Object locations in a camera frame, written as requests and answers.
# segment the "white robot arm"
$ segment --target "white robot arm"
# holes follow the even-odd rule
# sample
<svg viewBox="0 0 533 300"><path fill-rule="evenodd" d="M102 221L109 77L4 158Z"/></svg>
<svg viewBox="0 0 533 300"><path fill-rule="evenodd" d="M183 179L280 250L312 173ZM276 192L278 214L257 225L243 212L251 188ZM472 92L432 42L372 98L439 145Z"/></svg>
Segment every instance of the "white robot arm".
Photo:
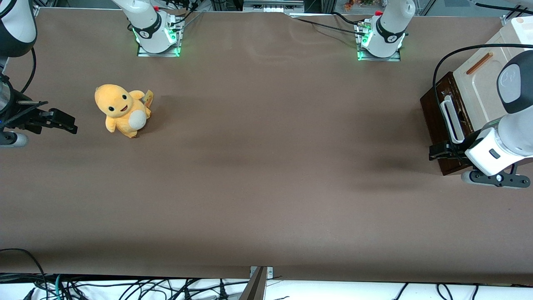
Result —
<svg viewBox="0 0 533 300"><path fill-rule="evenodd" d="M466 157L488 179L503 182L502 171L525 158L533 157L533 51L524 51L512 58L498 75L498 95L507 112L503 117L487 123ZM463 180L477 183L474 171L463 174Z"/></svg>
<svg viewBox="0 0 533 300"><path fill-rule="evenodd" d="M139 44L150 53L161 53L176 42L169 31L174 28L175 16L156 11L149 1L112 0L126 14Z"/></svg>
<svg viewBox="0 0 533 300"><path fill-rule="evenodd" d="M401 46L415 11L413 0L390 0L382 15L370 18L371 32L361 46L376 57L390 57Z"/></svg>
<svg viewBox="0 0 533 300"><path fill-rule="evenodd" d="M37 26L31 0L0 2L0 56L19 57L33 47Z"/></svg>

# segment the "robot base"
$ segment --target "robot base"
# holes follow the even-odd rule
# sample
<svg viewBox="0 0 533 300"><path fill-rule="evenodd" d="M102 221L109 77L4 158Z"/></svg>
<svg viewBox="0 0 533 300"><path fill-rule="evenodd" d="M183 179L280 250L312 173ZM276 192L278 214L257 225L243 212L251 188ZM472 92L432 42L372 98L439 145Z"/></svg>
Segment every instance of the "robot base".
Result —
<svg viewBox="0 0 533 300"><path fill-rule="evenodd" d="M185 22L182 21L183 17L176 17L171 15L171 18L175 24L169 29L165 29L168 35L169 40L173 41L173 44L165 51L161 53L151 53L146 51L137 38L137 43L139 48L137 49L138 57L179 57L181 54L181 41L183 40L183 28L185 27Z"/></svg>
<svg viewBox="0 0 533 300"><path fill-rule="evenodd" d="M370 24L370 19L365 19L364 22L360 22L362 26L354 25L353 29L355 32L362 32L365 33L365 35L357 35L356 34L356 44L357 44L357 60L371 60L371 61L400 61L400 50L396 50L396 52L391 55L390 57L382 58L382 57L376 57L370 52L368 52L367 49L365 49L361 44L363 43L363 40L368 38L368 32L369 28L365 26L366 24Z"/></svg>

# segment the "black cable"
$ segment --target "black cable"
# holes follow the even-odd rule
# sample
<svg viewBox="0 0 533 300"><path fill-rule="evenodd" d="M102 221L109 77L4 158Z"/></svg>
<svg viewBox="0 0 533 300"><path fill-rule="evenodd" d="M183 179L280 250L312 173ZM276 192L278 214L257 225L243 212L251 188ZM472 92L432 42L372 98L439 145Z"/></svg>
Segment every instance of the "black cable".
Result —
<svg viewBox="0 0 533 300"><path fill-rule="evenodd" d="M409 283L406 282L406 283L403 285L403 287L401 287L400 291L399 291L398 294L396 295L396 298L394 298L393 300L399 300L399 299L400 299L401 294L403 293L403 290L405 290L405 288L407 287L408 284L409 284Z"/></svg>
<svg viewBox="0 0 533 300"><path fill-rule="evenodd" d="M33 58L34 64L33 64L33 67L31 68L30 78L28 78L26 85L24 85L22 90L20 90L21 93L24 93L26 91L26 89L30 86L30 83L33 80L33 77L35 76L35 68L37 66L37 56L35 56L35 49L33 47L31 47L31 57Z"/></svg>
<svg viewBox="0 0 533 300"><path fill-rule="evenodd" d="M128 288L122 293L122 295L118 298L118 300L121 300L122 297L124 297L124 295L126 295L126 293L127 293L127 292L128 292L128 291L129 291L134 285L138 285L138 284L140 284L140 282L141 282L141 280L137 280L136 283L130 285L130 287L128 287Z"/></svg>
<svg viewBox="0 0 533 300"><path fill-rule="evenodd" d="M219 300L228 300L228 293L226 292L226 288L224 288L224 281L222 281L222 278L220 279L220 297Z"/></svg>
<svg viewBox="0 0 533 300"><path fill-rule="evenodd" d="M478 294L479 285L475 285L474 293L472 294L472 300L475 300L475 296Z"/></svg>
<svg viewBox="0 0 533 300"><path fill-rule="evenodd" d="M162 280L162 281L160 281L160 282L154 284L151 288L149 288L149 289L147 289L147 290L144 290L144 291L142 290L141 293L139 294L139 300L141 300L141 298L142 298L144 295L148 294L149 291L154 290L154 288L155 288L156 286L160 285L161 283L163 283L163 282L165 282L165 281L166 281L166 279L164 279L164 280Z"/></svg>
<svg viewBox="0 0 533 300"><path fill-rule="evenodd" d="M194 10L191 10L188 14L185 15L185 17L183 17L183 19L179 20L178 22L170 23L170 26L174 26L174 25L176 25L176 24L179 24L179 23L185 21L185 19L186 19L188 16L190 16L193 12L194 12Z"/></svg>
<svg viewBox="0 0 533 300"><path fill-rule="evenodd" d="M11 0L9 4L4 8L4 10L0 12L0 19L5 17L5 15L7 15L13 9L13 7L15 6L15 2L17 2L17 0Z"/></svg>
<svg viewBox="0 0 533 300"><path fill-rule="evenodd" d="M477 2L475 3L475 5L479 6L479 7L485 7L485 8L488 8L488 9L493 9L493 10L515 11L515 12L521 12L521 13L526 13L526 14L533 14L533 11L523 10L523 9L516 9L514 7L488 5L488 4L477 3Z"/></svg>
<svg viewBox="0 0 533 300"><path fill-rule="evenodd" d="M72 300L72 296L70 295L70 293L67 292L67 289L65 289L63 284L59 285L59 290L61 291L61 298L63 298L63 299L66 298L67 300Z"/></svg>
<svg viewBox="0 0 533 300"><path fill-rule="evenodd" d="M35 256L33 256L33 254L31 254L28 250L25 250L25 249L21 249L21 248L6 248L6 249L0 249L0 252L4 252L4 251L19 251L19 252L24 252L26 253L30 258L31 260L34 261L35 265L37 265L37 268L39 268L39 272L41 273L41 276L43 277L43 281L44 281L44 286L46 287L46 277L44 276L44 271L43 271L43 267L41 267L41 264L37 261L37 259L35 258ZM46 289L46 300L49 299L49 291L48 291L48 288Z"/></svg>
<svg viewBox="0 0 533 300"><path fill-rule="evenodd" d="M341 15L340 13L338 13L336 11L332 12L331 14L339 16L344 22L346 22L348 24L352 24L352 25L357 25L357 23L364 21L364 19L359 20L359 21L350 21L350 20L348 20L347 18L345 18L343 15Z"/></svg>
<svg viewBox="0 0 533 300"><path fill-rule="evenodd" d="M455 54L457 54L459 52L463 52L463 51L481 49L481 48L498 48L498 47L533 49L533 45L524 45L524 44L482 44L482 45L474 45L474 46L468 46L468 47L460 48L460 49L457 49L455 51L452 51L452 52L448 53L447 55L445 55L439 61L439 63L435 67L435 72L433 72L433 81L432 81L433 85L432 86L433 86L433 92L435 94L435 100L437 101L437 107L440 107L439 93L437 92L437 72L439 71L439 68L442 65L442 63L447 58L449 58L450 56L455 55ZM440 111L441 111L443 119L445 120L446 116L444 115L444 112L441 109L440 109ZM457 146L454 143L451 142L451 133L448 130L446 130L446 132L448 133L448 140L450 141L449 144L450 144L452 153L461 162L463 162L465 164L468 164L467 162L465 162L464 158L457 153L457 148L456 148Z"/></svg>
<svg viewBox="0 0 533 300"><path fill-rule="evenodd" d="M316 23L316 22L313 22L313 21L307 21L307 20L303 20L303 19L299 19L299 18L296 18L296 20L302 21L302 22L306 22L306 23L310 23L310 24L314 24L314 25L318 25L318 26L322 26L322 27L326 27L326 28L331 28L331 29L338 30L338 31L352 33L352 34L356 34L356 35L365 35L362 32L355 32L355 31L352 31L352 30L346 30L346 29L342 29L342 28L337 28L337 27L333 27L333 26L329 26L329 25Z"/></svg>
<svg viewBox="0 0 533 300"><path fill-rule="evenodd" d="M445 298L445 297L440 293L440 286L444 286L444 288L445 288L446 291L448 292L448 296L450 296L450 299ZM439 284L437 284L437 293L438 293L439 296L442 298L442 300L454 300L454 298L451 296L450 289L449 289L448 286L445 285L444 283L439 283Z"/></svg>

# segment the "cable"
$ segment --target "cable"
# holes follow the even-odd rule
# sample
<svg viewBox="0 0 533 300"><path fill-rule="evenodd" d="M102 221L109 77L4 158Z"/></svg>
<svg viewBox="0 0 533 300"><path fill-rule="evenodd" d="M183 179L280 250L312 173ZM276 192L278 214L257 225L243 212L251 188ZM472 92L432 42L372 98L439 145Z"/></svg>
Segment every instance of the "cable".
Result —
<svg viewBox="0 0 533 300"><path fill-rule="evenodd" d="M394 298L393 300L399 300L399 299L400 299L401 294L403 293L403 290L405 290L405 288L407 287L408 284L409 284L409 283L406 282L406 283L403 285L403 287L401 287L400 291L399 291L398 294L396 295L396 298Z"/></svg>
<svg viewBox="0 0 533 300"><path fill-rule="evenodd" d="M33 77L35 76L35 68L37 66L37 56L35 56L35 49L33 47L31 47L31 57L33 58L34 64L33 64L33 67L31 68L30 78L28 78L26 85L24 85L22 90L20 90L21 93L24 93L26 91L26 89L30 86L30 83L33 80Z"/></svg>
<svg viewBox="0 0 533 300"><path fill-rule="evenodd" d="M311 7L313 7L313 4L316 2L317 0L313 0L313 2L311 2L311 4L309 5L309 7L304 11L304 13L308 12L309 9L311 9Z"/></svg>
<svg viewBox="0 0 533 300"><path fill-rule="evenodd" d="M348 24L352 24L352 25L357 25L357 23L364 21L364 19L359 20L359 21L350 21L350 20L348 20L347 18L345 18L343 15L341 15L340 13L338 13L338 12L336 12L336 11L332 12L331 14L333 14L333 15L337 15L337 16L341 17L341 19L342 19L344 22L346 22L346 23L348 23Z"/></svg>
<svg viewBox="0 0 533 300"><path fill-rule="evenodd" d="M324 25L324 24L316 23L316 22L313 22L313 21L307 21L307 20L298 19L298 18L296 18L296 20L298 20L298 21L302 21L302 22L306 22L306 23L310 23L310 24L314 24L314 25L318 25L318 26L322 26L322 27L326 27L326 28L331 28L331 29L338 30L338 31L343 31L343 32L347 32L347 33L352 33L352 34L356 34L356 35L365 35L365 34L362 33L362 32L355 32L355 31L352 31L352 30L346 30L346 29L342 29L342 28L337 28L337 27L333 27L333 26L329 26L329 25Z"/></svg>
<svg viewBox="0 0 533 300"><path fill-rule="evenodd" d="M4 8L4 10L0 12L0 19L5 17L5 15L7 15L13 9L13 7L15 6L15 2L17 2L17 0L11 0L8 3L8 5Z"/></svg>
<svg viewBox="0 0 533 300"><path fill-rule="evenodd" d="M35 256L33 256L33 254L31 254L28 250L21 249L21 248L5 248L5 249L0 249L0 252L10 251L10 250L12 250L12 251L20 251L20 252L26 253L31 258L31 260L34 261L35 265L37 265L37 268L39 268L39 272L41 273L41 276L43 277L44 285L46 286L46 277L44 276L43 267L41 267L41 264L37 261ZM50 297L49 296L49 291L48 291L48 289L46 289L46 300L49 300L49 297Z"/></svg>
<svg viewBox="0 0 533 300"><path fill-rule="evenodd" d="M524 45L524 44L482 44L482 45L474 45L474 46L468 46L468 47L464 47L464 48L460 48L460 49L457 49L455 51L452 51L450 53L448 53L447 55L445 55L440 61L439 63L437 64L437 66L435 67L435 72L433 72L433 81L432 81L432 87L433 87L433 92L435 94L435 100L437 101L437 107L440 107L440 101L439 101L439 93L437 92L437 72L439 71L439 68L440 66L442 65L442 63L447 59L449 58L450 56L452 55L455 55L459 52L463 52L463 51L468 51L468 50L474 50L474 49L481 49L481 48L498 48L498 47L507 47L507 48L525 48L525 49L533 49L533 45ZM442 117L444 119L446 119L446 116L444 115L444 112L440 109L440 112L442 114ZM456 145L454 143L451 142L451 133L446 130L446 132L448 133L448 140L450 141L450 148L451 148L451 151L453 153L453 155L459 159L461 162L463 162L464 164L470 164L470 163L467 163L463 157L461 157L458 153L457 153L457 148L456 148Z"/></svg>
<svg viewBox="0 0 533 300"><path fill-rule="evenodd" d="M485 8L493 9L493 10L515 11L515 12L521 12L521 13L526 13L526 14L533 14L533 11L523 10L523 9L516 9L516 8L514 8L514 7L504 7L504 6L488 5L488 4L477 3L477 2L474 2L474 4L475 4L476 6L479 6L479 7L485 7Z"/></svg>
<svg viewBox="0 0 533 300"><path fill-rule="evenodd" d="M472 300L475 300L475 296L478 294L479 285L475 285L474 293L472 294Z"/></svg>
<svg viewBox="0 0 533 300"><path fill-rule="evenodd" d="M59 295L59 277L61 277L61 274L55 279L55 296L58 300L61 300L61 295Z"/></svg>
<svg viewBox="0 0 533 300"><path fill-rule="evenodd" d="M450 296L450 299L446 299L446 298L440 293L440 286L444 286L444 288L445 288L446 291L448 292L448 296ZM442 298L442 300L454 300L454 298L451 296L450 289L449 289L448 286L445 285L444 283L439 283L439 284L437 284L437 293L438 293L439 296Z"/></svg>

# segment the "plush toy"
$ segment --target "plush toy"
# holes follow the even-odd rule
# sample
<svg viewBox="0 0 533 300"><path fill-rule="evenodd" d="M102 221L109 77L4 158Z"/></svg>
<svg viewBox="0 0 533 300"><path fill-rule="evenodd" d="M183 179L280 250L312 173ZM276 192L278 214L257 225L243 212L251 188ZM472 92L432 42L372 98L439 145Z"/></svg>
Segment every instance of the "plush toy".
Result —
<svg viewBox="0 0 533 300"><path fill-rule="evenodd" d="M144 127L152 112L149 107L154 94L148 90L127 92L114 84L104 84L96 89L94 100L98 108L107 115L106 128L115 132L118 128L129 138L137 136L137 130Z"/></svg>

